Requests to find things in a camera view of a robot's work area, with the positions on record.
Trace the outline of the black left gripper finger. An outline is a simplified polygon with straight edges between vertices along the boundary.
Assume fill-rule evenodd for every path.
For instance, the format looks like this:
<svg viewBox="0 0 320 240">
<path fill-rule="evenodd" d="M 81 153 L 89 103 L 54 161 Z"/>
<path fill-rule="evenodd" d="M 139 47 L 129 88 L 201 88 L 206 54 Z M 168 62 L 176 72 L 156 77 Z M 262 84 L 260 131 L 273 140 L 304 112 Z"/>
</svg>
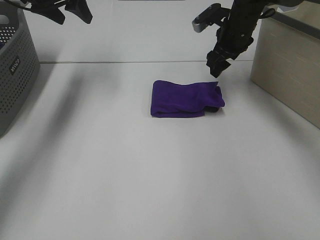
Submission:
<svg viewBox="0 0 320 240">
<path fill-rule="evenodd" d="M 44 9 L 41 11 L 41 15 L 59 25 L 63 25 L 65 22 L 65 15 L 58 8 Z"/>
<path fill-rule="evenodd" d="M 93 15 L 86 0 L 69 0 L 64 9 L 79 17 L 86 24 L 92 22 Z"/>
</svg>

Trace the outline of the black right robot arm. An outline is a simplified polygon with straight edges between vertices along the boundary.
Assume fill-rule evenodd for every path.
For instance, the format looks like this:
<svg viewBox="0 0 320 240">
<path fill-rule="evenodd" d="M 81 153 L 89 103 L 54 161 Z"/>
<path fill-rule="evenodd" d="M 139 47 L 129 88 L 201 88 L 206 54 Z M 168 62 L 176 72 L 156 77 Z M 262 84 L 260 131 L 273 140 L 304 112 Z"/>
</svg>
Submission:
<svg viewBox="0 0 320 240">
<path fill-rule="evenodd" d="M 236 59 L 253 43 L 252 34 L 258 20 L 275 13 L 271 9 L 263 12 L 265 6 L 295 7 L 301 3 L 301 0 L 235 0 L 231 9 L 222 8 L 219 4 L 211 7 L 205 23 L 210 26 L 216 24 L 220 28 L 216 33 L 217 42 L 206 57 L 210 74 L 217 78 L 231 65 L 227 59 Z"/>
</svg>

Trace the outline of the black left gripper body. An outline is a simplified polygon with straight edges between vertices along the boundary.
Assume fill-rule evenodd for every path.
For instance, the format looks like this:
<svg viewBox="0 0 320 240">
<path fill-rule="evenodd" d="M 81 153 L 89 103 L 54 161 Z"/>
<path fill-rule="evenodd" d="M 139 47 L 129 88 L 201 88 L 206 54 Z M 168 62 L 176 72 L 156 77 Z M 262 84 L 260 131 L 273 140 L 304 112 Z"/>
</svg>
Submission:
<svg viewBox="0 0 320 240">
<path fill-rule="evenodd" d="M 20 8 L 33 13 L 41 13 L 45 9 L 65 7 L 68 0 L 20 0 Z"/>
</svg>

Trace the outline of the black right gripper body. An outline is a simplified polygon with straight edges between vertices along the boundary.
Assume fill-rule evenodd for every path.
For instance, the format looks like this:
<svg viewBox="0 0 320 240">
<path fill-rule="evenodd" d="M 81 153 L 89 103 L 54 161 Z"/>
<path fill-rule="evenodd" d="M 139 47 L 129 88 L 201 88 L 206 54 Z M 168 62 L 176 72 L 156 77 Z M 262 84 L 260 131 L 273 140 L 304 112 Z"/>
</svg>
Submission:
<svg viewBox="0 0 320 240">
<path fill-rule="evenodd" d="M 220 61 L 235 60 L 240 54 L 247 51 L 254 41 L 250 34 L 240 33 L 234 35 L 224 28 L 217 30 L 216 37 L 217 41 L 212 51 Z"/>
</svg>

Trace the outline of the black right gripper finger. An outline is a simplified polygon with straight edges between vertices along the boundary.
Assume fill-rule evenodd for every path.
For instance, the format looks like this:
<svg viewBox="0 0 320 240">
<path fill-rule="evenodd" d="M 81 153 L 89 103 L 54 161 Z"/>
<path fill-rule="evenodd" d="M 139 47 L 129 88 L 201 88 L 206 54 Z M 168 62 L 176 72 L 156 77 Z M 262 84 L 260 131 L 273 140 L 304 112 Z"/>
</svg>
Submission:
<svg viewBox="0 0 320 240">
<path fill-rule="evenodd" d="M 219 72 L 221 70 L 220 66 L 221 55 L 216 50 L 211 50 L 206 56 L 206 65 L 210 68 L 211 72 Z"/>
<path fill-rule="evenodd" d="M 212 59 L 209 61 L 210 74 L 218 78 L 231 64 L 225 59 Z"/>
</svg>

